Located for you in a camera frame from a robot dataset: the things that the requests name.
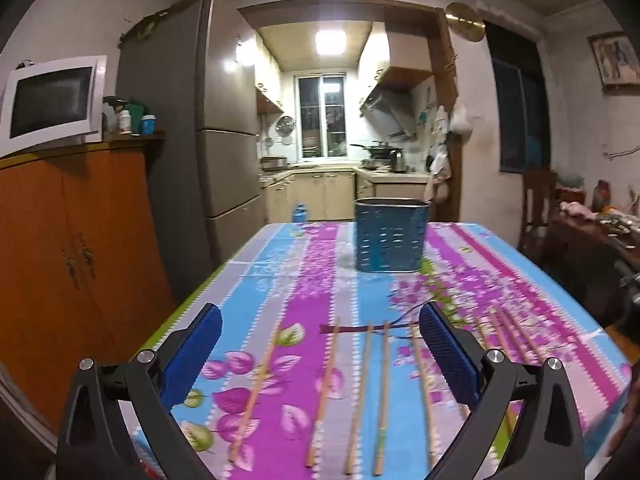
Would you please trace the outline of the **wooden chopstick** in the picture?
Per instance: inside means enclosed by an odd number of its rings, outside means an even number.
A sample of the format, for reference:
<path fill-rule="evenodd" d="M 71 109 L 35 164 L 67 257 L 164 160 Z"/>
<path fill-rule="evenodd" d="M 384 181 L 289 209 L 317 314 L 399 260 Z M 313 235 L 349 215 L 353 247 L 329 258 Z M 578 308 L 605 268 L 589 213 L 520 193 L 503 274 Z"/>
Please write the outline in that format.
<path fill-rule="evenodd" d="M 329 385 L 331 382 L 332 370 L 335 362 L 337 338 L 340 334 L 340 319 L 337 318 L 333 325 L 333 330 L 330 340 L 330 352 L 328 360 L 326 361 L 326 368 L 321 383 L 320 398 L 318 403 L 318 410 L 316 420 L 314 421 L 314 431 L 312 432 L 311 441 L 308 446 L 305 467 L 312 468 L 314 466 L 314 460 L 316 459 L 316 452 L 320 442 L 320 436 L 322 433 L 324 414 L 326 414 L 326 398 L 328 397 Z"/>
<path fill-rule="evenodd" d="M 380 398 L 378 399 L 378 430 L 374 446 L 372 476 L 382 476 L 384 472 L 384 454 L 387 432 L 387 407 L 388 407 L 388 378 L 390 377 L 390 323 L 383 326 L 382 339 L 382 367 Z"/>
<path fill-rule="evenodd" d="M 262 383 L 264 382 L 266 375 L 268 373 L 269 362 L 271 360 L 272 352 L 273 352 L 274 346 L 276 345 L 279 332 L 280 332 L 280 325 L 277 324 L 271 335 L 269 344 L 267 346 L 267 349 L 264 355 L 264 359 L 262 360 L 262 364 L 260 364 L 259 373 L 257 374 L 254 380 L 254 384 L 252 385 L 252 388 L 250 389 L 250 397 L 248 398 L 248 401 L 246 404 L 246 410 L 243 413 L 242 418 L 239 422 L 238 431 L 236 432 L 234 441 L 229 451 L 229 462 L 232 464 L 236 462 L 240 454 L 240 447 L 242 446 L 242 442 L 246 434 L 246 427 L 250 422 L 250 418 L 252 417 L 254 406 L 257 402 L 259 391 L 262 388 Z"/>
<path fill-rule="evenodd" d="M 490 308 L 489 316 L 492 328 L 494 329 L 494 332 L 498 338 L 501 350 L 509 359 L 512 359 L 510 347 L 508 342 L 506 341 L 506 336 L 504 336 L 504 333 L 502 331 L 502 325 L 500 324 L 500 321 L 498 319 L 497 311 L 494 308 Z"/>
<path fill-rule="evenodd" d="M 482 326 L 482 323 L 480 322 L 480 319 L 477 316 L 474 318 L 474 320 L 475 320 L 475 326 L 478 332 L 480 333 L 480 340 L 482 341 L 483 348 L 485 350 L 489 350 L 490 349 L 489 339 Z M 508 433 L 508 437 L 510 438 L 512 437 L 514 426 L 516 423 L 516 417 L 513 411 L 511 410 L 511 408 L 506 409 L 506 414 L 504 415 L 504 423 L 506 424 L 506 432 Z"/>
<path fill-rule="evenodd" d="M 364 336 L 363 352 L 361 356 L 361 370 L 359 377 L 359 385 L 357 390 L 356 404 L 354 414 L 352 414 L 352 426 L 350 426 L 349 439 L 347 445 L 347 454 L 343 468 L 345 476 L 351 476 L 355 469 L 355 460 L 357 452 L 358 434 L 361 424 L 363 398 L 367 389 L 367 377 L 369 368 L 369 356 L 371 348 L 371 336 L 373 334 L 373 324 L 369 323 Z"/>
<path fill-rule="evenodd" d="M 425 428 L 425 447 L 426 447 L 426 463 L 427 470 L 431 471 L 436 463 L 436 453 L 434 445 L 434 431 L 432 427 L 432 414 L 430 393 L 428 392 L 426 370 L 422 358 L 422 350 L 419 342 L 418 323 L 411 322 L 409 324 L 409 335 L 411 347 L 413 351 L 414 362 L 416 363 L 416 371 L 418 372 L 418 381 L 421 390 L 421 401 L 423 405 L 423 418 Z"/>
<path fill-rule="evenodd" d="M 506 330 L 518 349 L 521 359 L 526 364 L 541 364 L 544 362 L 544 356 L 540 349 L 534 343 L 533 338 L 524 330 L 524 327 L 521 326 L 521 323 L 506 309 L 500 309 L 499 314 L 503 323 L 506 324 Z"/>

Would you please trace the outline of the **kitchen counter cabinets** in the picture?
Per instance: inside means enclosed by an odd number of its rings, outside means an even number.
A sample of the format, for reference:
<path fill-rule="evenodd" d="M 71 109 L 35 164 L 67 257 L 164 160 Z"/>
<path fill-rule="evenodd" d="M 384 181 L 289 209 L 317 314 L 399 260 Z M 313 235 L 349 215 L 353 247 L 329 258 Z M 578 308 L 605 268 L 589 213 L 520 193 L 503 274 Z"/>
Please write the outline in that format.
<path fill-rule="evenodd" d="M 367 197 L 425 197 L 429 174 L 393 174 L 350 165 L 300 167 L 263 174 L 259 179 L 268 223 L 291 222 L 297 205 L 309 221 L 348 221 L 354 203 Z"/>

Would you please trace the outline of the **kitchen window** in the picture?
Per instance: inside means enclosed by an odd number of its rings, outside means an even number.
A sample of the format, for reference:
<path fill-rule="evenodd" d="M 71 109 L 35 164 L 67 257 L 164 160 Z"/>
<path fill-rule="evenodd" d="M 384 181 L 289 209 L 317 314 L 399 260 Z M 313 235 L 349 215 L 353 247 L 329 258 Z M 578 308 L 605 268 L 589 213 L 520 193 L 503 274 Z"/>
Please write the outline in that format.
<path fill-rule="evenodd" d="M 297 79 L 302 159 L 347 155 L 345 78 L 329 74 Z"/>

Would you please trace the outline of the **kitchen ceiling light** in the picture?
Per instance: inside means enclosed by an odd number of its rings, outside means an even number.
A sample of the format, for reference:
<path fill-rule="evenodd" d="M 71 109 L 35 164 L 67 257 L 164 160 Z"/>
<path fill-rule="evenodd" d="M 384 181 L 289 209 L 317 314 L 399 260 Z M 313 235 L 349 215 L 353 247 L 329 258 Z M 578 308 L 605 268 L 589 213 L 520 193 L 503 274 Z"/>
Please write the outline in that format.
<path fill-rule="evenodd" d="M 347 41 L 344 29 L 320 29 L 314 36 L 314 47 L 319 56 L 340 56 L 346 52 Z"/>

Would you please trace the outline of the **orange wooden cabinet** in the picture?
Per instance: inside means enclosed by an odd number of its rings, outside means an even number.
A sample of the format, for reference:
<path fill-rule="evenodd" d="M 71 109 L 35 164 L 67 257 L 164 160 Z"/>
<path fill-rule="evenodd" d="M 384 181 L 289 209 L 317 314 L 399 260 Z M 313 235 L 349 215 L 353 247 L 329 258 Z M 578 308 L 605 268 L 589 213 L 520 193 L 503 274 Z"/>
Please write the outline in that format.
<path fill-rule="evenodd" d="M 129 360 L 175 310 L 148 196 L 161 136 L 1 163 L 1 362 L 52 431 L 80 360 Z"/>

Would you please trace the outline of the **dark wooden side table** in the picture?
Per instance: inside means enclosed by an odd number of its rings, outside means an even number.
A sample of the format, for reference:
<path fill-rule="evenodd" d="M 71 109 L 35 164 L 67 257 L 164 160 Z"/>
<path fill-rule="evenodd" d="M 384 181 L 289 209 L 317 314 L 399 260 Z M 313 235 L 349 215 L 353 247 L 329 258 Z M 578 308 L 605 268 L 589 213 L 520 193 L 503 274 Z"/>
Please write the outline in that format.
<path fill-rule="evenodd" d="M 544 268 L 603 327 L 639 329 L 639 249 L 597 222 L 555 211 Z"/>

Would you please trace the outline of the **colourful floral tablecloth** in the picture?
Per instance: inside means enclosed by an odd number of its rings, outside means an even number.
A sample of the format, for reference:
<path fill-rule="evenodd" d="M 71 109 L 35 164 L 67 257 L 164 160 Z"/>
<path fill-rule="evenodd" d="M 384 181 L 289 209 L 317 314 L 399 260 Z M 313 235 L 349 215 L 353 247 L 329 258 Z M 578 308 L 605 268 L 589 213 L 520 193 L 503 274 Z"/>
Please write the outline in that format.
<path fill-rule="evenodd" d="M 186 400 L 171 414 L 186 440 L 219 479 L 421 479 L 428 473 L 418 372 L 409 324 L 425 301 L 490 348 L 500 348 L 489 309 L 497 311 L 513 361 L 518 354 L 499 314 L 508 310 L 545 358 L 566 369 L 585 436 L 597 458 L 622 409 L 631 367 L 606 331 L 547 273 L 484 226 L 433 223 L 414 273 L 367 273 L 355 263 L 350 222 L 264 226 L 169 320 L 188 324 L 206 304 L 222 315 L 221 336 Z M 322 433 L 312 468 L 305 467 L 335 320 L 340 334 Z M 390 323 L 390 377 L 382 476 L 372 476 L 383 326 Z M 373 324 L 354 473 L 343 474 L 356 404 L 364 336 Z M 269 370 L 234 464 L 229 451 L 250 389 L 276 325 Z M 430 393 L 436 460 L 468 410 L 454 400 L 419 333 Z"/>

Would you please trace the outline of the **dark wooden chair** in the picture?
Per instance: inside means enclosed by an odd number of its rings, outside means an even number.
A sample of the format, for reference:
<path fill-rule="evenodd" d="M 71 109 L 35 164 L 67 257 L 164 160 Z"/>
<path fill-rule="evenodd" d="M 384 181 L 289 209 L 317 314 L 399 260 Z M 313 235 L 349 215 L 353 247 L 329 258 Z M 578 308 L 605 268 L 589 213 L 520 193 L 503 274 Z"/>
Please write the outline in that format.
<path fill-rule="evenodd" d="M 556 173 L 550 169 L 527 169 L 522 173 L 522 218 L 518 251 L 537 260 L 555 207 Z"/>

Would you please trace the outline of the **blue perforated utensil basket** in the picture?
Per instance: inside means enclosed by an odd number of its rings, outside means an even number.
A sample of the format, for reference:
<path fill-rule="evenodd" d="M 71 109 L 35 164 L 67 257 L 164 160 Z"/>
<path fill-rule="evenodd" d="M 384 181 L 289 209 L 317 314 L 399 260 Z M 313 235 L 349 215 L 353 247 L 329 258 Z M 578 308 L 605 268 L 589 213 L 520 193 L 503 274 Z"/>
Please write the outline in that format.
<path fill-rule="evenodd" d="M 356 268 L 369 273 L 420 269 L 430 203 L 405 197 L 355 202 Z"/>

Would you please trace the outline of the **blue water bottle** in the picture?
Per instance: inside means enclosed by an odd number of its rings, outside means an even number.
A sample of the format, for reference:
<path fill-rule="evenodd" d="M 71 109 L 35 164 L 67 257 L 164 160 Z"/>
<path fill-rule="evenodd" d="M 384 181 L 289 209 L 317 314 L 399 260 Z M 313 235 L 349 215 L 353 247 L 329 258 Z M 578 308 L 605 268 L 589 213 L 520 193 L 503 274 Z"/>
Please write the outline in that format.
<path fill-rule="evenodd" d="M 292 213 L 293 223 L 305 223 L 307 221 L 308 211 L 304 204 L 297 204 Z"/>

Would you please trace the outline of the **white bottle on cabinet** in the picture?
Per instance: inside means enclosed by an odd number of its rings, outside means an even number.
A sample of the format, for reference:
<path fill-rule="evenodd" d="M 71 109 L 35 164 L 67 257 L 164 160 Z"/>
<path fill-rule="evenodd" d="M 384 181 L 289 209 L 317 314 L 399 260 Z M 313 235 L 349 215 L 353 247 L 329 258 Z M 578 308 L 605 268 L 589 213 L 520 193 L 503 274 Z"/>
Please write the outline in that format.
<path fill-rule="evenodd" d="M 131 133 L 131 115 L 129 110 L 121 110 L 118 115 L 118 131 L 120 134 Z"/>

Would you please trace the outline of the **blue lidded jar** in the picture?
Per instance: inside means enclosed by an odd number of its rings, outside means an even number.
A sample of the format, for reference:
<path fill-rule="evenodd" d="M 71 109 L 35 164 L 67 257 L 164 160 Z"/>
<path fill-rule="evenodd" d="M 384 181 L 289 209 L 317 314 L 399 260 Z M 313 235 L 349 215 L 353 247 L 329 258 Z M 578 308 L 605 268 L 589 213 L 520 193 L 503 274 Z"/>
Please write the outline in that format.
<path fill-rule="evenodd" d="M 155 132 L 156 117 L 152 114 L 143 115 L 140 120 L 139 133 L 142 136 L 152 136 Z"/>

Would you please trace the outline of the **white plastic bag hanging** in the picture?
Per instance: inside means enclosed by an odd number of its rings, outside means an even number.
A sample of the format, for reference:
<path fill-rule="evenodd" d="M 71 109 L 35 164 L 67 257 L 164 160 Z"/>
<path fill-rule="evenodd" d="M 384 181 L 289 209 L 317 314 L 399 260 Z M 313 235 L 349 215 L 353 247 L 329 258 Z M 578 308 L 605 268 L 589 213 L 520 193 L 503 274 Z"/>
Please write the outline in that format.
<path fill-rule="evenodd" d="M 462 102 L 460 96 L 457 97 L 449 118 L 449 132 L 457 136 L 469 136 L 473 131 L 473 125 L 469 116 L 469 111 Z"/>

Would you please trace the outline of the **black wok on stove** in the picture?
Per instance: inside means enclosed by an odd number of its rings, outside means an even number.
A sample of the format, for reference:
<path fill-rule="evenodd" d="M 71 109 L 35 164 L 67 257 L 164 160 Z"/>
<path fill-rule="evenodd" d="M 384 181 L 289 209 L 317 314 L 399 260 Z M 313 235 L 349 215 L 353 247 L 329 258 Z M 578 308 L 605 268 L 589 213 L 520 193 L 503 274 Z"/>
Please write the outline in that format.
<path fill-rule="evenodd" d="M 402 148 L 396 148 L 388 143 L 379 143 L 375 145 L 363 145 L 357 143 L 351 143 L 350 146 L 354 148 L 363 148 L 366 150 L 372 159 L 391 159 L 395 152 L 401 152 Z"/>

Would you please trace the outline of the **green container on cabinet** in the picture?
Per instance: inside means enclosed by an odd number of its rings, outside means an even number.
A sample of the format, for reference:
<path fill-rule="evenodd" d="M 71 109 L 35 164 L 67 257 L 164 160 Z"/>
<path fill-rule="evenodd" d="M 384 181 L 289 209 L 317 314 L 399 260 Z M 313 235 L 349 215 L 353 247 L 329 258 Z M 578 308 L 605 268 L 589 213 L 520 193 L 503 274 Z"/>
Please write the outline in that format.
<path fill-rule="evenodd" d="M 125 110 L 128 110 L 131 117 L 131 133 L 140 134 L 142 117 L 146 114 L 148 108 L 142 103 L 130 101 L 126 104 Z"/>

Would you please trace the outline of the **white microwave oven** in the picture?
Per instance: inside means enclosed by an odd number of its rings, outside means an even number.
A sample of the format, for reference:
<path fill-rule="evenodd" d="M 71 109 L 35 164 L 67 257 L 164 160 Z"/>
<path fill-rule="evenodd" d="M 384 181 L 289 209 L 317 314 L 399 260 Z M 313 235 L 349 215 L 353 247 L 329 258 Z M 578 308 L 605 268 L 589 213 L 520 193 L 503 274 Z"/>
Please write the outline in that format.
<path fill-rule="evenodd" d="M 1 107 L 1 155 L 78 138 L 100 142 L 105 55 L 78 56 L 18 68 Z"/>

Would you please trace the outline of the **range hood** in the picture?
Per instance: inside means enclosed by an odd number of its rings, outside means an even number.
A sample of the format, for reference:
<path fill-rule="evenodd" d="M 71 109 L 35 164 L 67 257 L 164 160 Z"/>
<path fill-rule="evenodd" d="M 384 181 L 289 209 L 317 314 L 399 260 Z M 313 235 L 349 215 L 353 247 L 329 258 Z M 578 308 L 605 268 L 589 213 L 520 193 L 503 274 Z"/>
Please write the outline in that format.
<path fill-rule="evenodd" d="M 378 84 L 363 99 L 360 113 L 380 136 L 412 139 L 416 135 L 416 116 L 409 91 Z"/>

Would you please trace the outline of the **dark window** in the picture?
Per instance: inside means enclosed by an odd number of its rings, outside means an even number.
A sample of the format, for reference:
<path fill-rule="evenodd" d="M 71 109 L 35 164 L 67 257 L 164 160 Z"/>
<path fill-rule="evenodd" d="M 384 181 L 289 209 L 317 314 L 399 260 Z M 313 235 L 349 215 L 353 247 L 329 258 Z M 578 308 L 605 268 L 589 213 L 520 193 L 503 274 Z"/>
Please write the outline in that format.
<path fill-rule="evenodd" d="M 501 26 L 485 25 L 494 69 L 500 162 L 507 174 L 551 165 L 549 103 L 536 44 Z"/>

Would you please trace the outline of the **grey refrigerator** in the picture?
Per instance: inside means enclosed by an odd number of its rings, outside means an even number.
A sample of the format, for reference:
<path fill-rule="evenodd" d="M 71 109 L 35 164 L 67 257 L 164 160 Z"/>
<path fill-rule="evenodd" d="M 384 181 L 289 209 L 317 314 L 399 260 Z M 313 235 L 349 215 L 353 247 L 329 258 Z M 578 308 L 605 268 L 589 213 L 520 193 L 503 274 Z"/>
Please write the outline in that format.
<path fill-rule="evenodd" d="M 181 0 L 119 43 L 115 91 L 165 140 L 148 190 L 172 294 L 186 299 L 265 223 L 253 29 L 227 0 Z"/>

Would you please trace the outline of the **framed wall picture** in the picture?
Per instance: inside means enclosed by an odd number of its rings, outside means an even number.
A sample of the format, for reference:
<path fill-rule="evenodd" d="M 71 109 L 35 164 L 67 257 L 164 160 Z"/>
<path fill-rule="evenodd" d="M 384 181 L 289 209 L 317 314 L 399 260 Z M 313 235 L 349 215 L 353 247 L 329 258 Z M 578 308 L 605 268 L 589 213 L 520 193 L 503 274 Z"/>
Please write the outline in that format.
<path fill-rule="evenodd" d="M 590 36 L 588 42 L 604 92 L 639 90 L 639 58 L 624 32 Z"/>

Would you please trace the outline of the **gold round wall plate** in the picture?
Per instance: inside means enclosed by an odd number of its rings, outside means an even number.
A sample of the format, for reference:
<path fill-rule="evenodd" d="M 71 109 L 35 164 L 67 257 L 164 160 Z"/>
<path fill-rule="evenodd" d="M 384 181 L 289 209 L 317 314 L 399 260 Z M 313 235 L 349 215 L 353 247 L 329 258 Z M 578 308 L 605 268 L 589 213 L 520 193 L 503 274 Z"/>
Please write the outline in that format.
<path fill-rule="evenodd" d="M 486 26 L 480 14 L 462 2 L 452 2 L 446 6 L 445 18 L 449 28 L 461 38 L 480 42 L 485 38 Z"/>

